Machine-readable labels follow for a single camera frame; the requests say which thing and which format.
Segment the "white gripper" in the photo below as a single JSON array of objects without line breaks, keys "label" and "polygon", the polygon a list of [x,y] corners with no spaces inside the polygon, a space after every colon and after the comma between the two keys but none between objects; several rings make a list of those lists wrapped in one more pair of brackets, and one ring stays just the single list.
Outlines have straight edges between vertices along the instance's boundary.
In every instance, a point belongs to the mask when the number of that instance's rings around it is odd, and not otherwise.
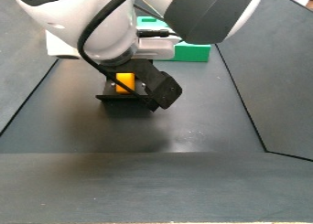
[{"label": "white gripper", "polygon": [[[79,39],[83,33],[55,35],[45,31],[45,35],[51,56],[81,58]],[[125,31],[100,29],[89,34],[83,49],[91,59],[116,59],[125,51],[129,51],[131,57],[136,59],[171,59],[176,43],[178,38],[174,36],[139,38],[133,28]]]}]

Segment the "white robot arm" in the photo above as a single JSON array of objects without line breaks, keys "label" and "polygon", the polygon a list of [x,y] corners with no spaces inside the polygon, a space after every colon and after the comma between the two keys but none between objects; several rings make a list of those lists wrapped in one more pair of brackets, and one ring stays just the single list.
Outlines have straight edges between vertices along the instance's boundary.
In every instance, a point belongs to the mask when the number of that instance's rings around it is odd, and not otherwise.
[{"label": "white robot arm", "polygon": [[[79,57],[79,36],[100,9],[112,0],[16,0],[22,10],[45,29],[48,54]],[[128,59],[170,59],[174,45],[215,44],[244,25],[261,0],[141,0],[162,15],[174,31],[170,38],[137,35],[135,0],[123,0],[87,39],[91,59],[105,64]]]}]

